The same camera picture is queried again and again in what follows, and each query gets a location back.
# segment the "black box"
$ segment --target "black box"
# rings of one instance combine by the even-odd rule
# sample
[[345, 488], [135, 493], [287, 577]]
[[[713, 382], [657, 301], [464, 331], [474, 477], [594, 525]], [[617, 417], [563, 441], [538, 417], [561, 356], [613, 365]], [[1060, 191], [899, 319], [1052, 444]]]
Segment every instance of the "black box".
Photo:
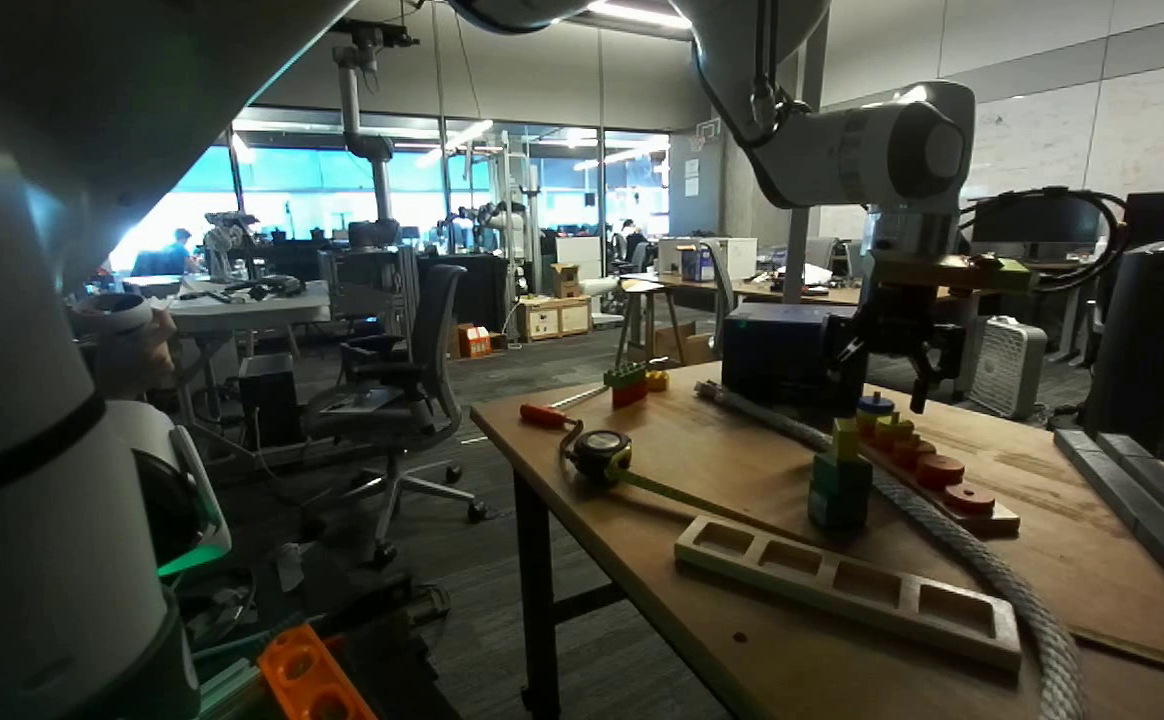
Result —
[[862, 353], [847, 345], [847, 309], [744, 305], [722, 331], [722, 390], [826, 430], [833, 417], [855, 417], [862, 390]]
[[298, 444], [298, 402], [287, 353], [248, 356], [239, 367], [239, 402], [252, 450]]

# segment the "glass wall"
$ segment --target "glass wall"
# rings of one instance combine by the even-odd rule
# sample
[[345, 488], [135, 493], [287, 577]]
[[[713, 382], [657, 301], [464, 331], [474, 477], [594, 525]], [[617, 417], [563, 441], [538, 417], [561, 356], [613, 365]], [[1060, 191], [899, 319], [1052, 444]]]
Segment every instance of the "glass wall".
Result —
[[[442, 119], [441, 132], [441, 119], [414, 116], [363, 116], [363, 132], [390, 140], [388, 215], [405, 246], [532, 258], [538, 236], [602, 236], [618, 219], [652, 242], [666, 234], [663, 132], [496, 119]], [[336, 113], [248, 109], [233, 140], [256, 242], [349, 242], [349, 225], [379, 215], [373, 163], [345, 149]], [[198, 246], [203, 215], [233, 209], [221, 140], [119, 242], [112, 267], [128, 272], [140, 252], [170, 246], [176, 229]]]
[[608, 132], [608, 219], [632, 219], [643, 236], [666, 236], [666, 137], [663, 132]]

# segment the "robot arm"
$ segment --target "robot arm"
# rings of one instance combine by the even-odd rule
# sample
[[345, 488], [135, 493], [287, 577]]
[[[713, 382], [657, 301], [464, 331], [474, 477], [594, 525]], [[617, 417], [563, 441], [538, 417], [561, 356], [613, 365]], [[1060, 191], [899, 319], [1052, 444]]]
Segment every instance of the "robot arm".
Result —
[[[493, 33], [534, 33], [582, 0], [450, 0]], [[826, 17], [826, 0], [672, 0], [692, 20], [692, 52], [713, 109], [750, 161], [774, 209], [867, 204], [876, 272], [847, 345], [833, 356], [886, 353], [916, 365], [911, 409], [941, 374], [935, 287], [994, 284], [985, 267], [949, 267], [955, 196], [970, 163], [975, 102], [960, 83], [911, 83], [886, 104], [810, 113], [797, 104], [774, 70]]]
[[[935, 260], [970, 161], [975, 104], [955, 83], [911, 83], [876, 109], [810, 113], [774, 70], [826, 17], [826, 0], [672, 0], [692, 20], [692, 52], [713, 109], [750, 161], [774, 209], [876, 204], [894, 215], [886, 249]], [[582, 0], [450, 0], [493, 33], [534, 33]]]
[[194, 713], [135, 461], [58, 287], [340, 12], [0, 0], [0, 718]]

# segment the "office chair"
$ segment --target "office chair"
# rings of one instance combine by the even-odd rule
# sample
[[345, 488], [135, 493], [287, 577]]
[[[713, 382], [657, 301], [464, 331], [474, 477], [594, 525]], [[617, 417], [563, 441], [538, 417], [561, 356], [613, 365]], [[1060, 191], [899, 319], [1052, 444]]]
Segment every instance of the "office chair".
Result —
[[1164, 455], [1164, 242], [1123, 252], [1084, 430], [1126, 434]]
[[414, 488], [469, 504], [469, 525], [483, 521], [474, 493], [450, 488], [459, 474], [446, 465], [442, 486], [423, 480], [398, 461], [442, 444], [459, 430], [459, 404], [446, 385], [450, 301], [464, 267], [432, 264], [418, 284], [414, 325], [405, 361], [363, 365], [349, 385], [309, 402], [303, 434], [375, 450], [385, 455], [379, 488], [388, 493], [375, 525], [373, 565], [388, 565], [388, 527], [398, 514], [398, 493]]

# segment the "wooden workbench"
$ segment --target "wooden workbench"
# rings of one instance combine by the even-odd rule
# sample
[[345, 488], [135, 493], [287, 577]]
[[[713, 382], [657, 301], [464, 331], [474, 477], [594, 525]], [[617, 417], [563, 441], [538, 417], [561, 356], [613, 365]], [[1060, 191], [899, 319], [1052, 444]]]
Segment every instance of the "wooden workbench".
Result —
[[[601, 398], [574, 404], [573, 417], [628, 434], [634, 474], [815, 540], [809, 527], [810, 454], [700, 404], [697, 382], [714, 382], [714, 365], [672, 374], [666, 391], [641, 409], [613, 414]], [[517, 409], [519, 402], [501, 402], [473, 417], [517, 470], [526, 683], [538, 718], [557, 713], [551, 625], [561, 617], [545, 514], [741, 718], [1036, 718], [1036, 659], [1019, 678], [989, 678], [920, 645], [681, 573], [672, 540], [692, 510], [634, 488], [608, 497], [574, 488], [557, 461], [561, 434], [519, 426]], [[991, 540], [991, 547], [1078, 638], [1091, 718], [1164, 718], [1164, 569], [1060, 461], [1052, 435], [949, 404], [926, 404], [916, 430], [963, 461], [966, 480], [1019, 514], [1019, 540]], [[980, 588], [884, 499], [871, 499], [862, 540], [838, 554]]]
[[[714, 294], [714, 284], [688, 284], [688, 281], [672, 281], [672, 275], [663, 275], [657, 284], [663, 284], [666, 294]], [[733, 284], [733, 294], [735, 294], [741, 305], [749, 305], [749, 301], [750, 305], [782, 305], [782, 296], [765, 287], [765, 284]], [[847, 287], [804, 287], [800, 305], [855, 309], [858, 305], [858, 287], [851, 287], [851, 284]]]

